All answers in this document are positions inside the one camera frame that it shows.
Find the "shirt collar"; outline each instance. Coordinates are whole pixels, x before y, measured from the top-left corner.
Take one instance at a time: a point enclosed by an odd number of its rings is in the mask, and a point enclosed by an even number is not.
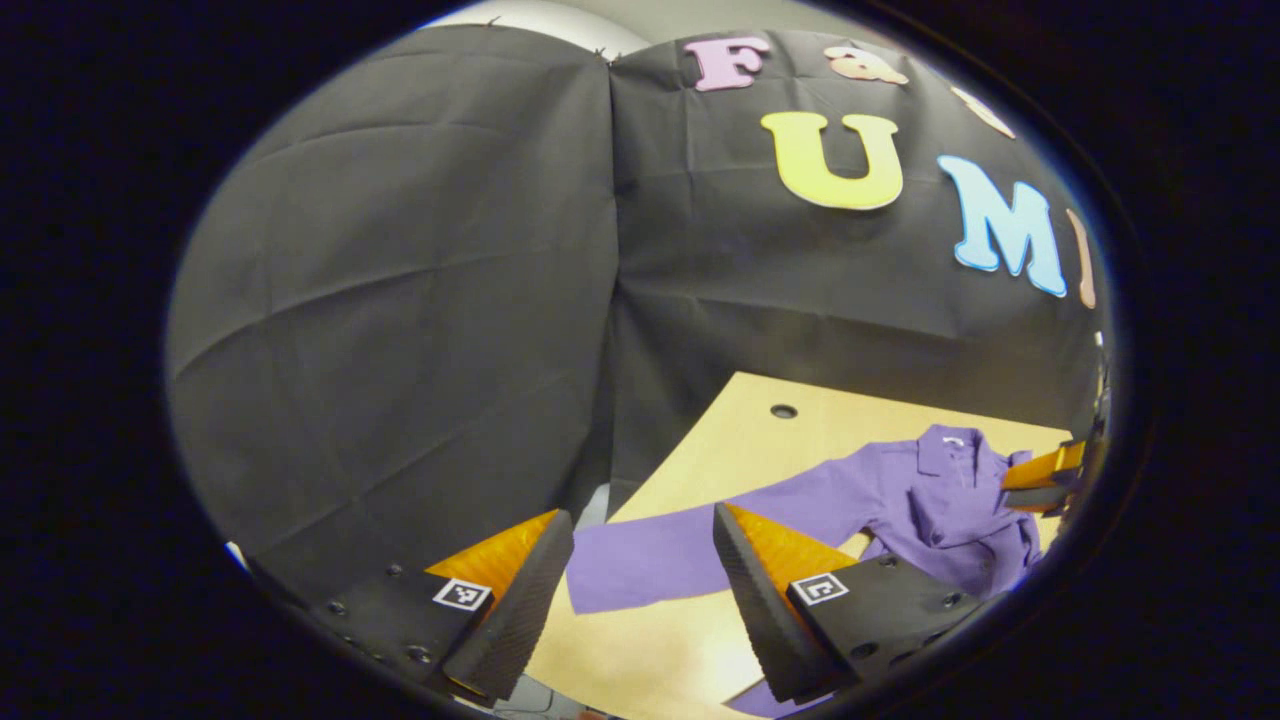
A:
[[[920,474],[941,477],[951,468],[947,459],[947,441],[943,438],[959,438],[965,446],[974,448],[977,456],[977,478],[987,478],[995,474],[997,468],[996,452],[991,450],[987,438],[977,428],[954,428],[951,425],[931,425],[928,430],[916,441],[919,447],[916,469]]]

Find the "yellow letter u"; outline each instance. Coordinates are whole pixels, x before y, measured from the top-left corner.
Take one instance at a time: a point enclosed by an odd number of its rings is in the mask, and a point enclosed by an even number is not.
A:
[[[769,113],[760,118],[760,124],[773,133],[782,184],[824,208],[874,210],[897,200],[902,192],[902,165],[893,147],[897,126],[876,115],[845,115],[841,122],[863,138],[867,177],[842,178],[827,168],[819,135],[827,118],[817,113]]]

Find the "screw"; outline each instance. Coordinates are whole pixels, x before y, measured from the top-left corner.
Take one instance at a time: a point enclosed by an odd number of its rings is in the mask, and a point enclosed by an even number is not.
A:
[[[411,644],[404,648],[404,653],[408,655],[410,660],[413,662],[421,662],[422,665],[431,664],[431,653],[426,652],[426,648],[417,644]]]

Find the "black cloth backdrop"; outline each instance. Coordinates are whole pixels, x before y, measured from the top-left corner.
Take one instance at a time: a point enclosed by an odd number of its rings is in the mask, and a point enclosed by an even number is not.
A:
[[[1080,205],[1053,170],[896,51],[749,35],[772,46],[755,83],[703,94],[686,41],[611,67],[431,28],[287,113],[210,201],[170,309],[174,433],[218,529],[320,602],[603,482],[616,509],[735,370],[1079,428],[1107,305],[1097,252],[1098,309],[1074,292]],[[833,45],[910,83],[836,76]],[[899,200],[794,196],[759,123],[782,110],[828,118],[846,177],[867,161],[840,117],[896,122]],[[1068,297],[956,263],[940,154],[1048,199]]]

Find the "letter m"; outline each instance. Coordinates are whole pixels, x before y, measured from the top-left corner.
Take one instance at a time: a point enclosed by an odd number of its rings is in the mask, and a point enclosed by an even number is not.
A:
[[[1000,266],[1000,256],[991,246],[996,237],[1000,254],[1009,265],[1009,274],[1023,272],[1027,251],[1032,260],[1027,264],[1027,277],[1044,292],[1066,296],[1066,279],[1057,259],[1057,241],[1048,220],[1048,201],[1034,187],[1014,183],[1014,202],[1006,205],[996,184],[974,163],[954,155],[938,156],[938,165],[956,183],[960,195],[960,214],[964,219],[964,241],[956,245],[956,260],[961,265],[992,273]]]

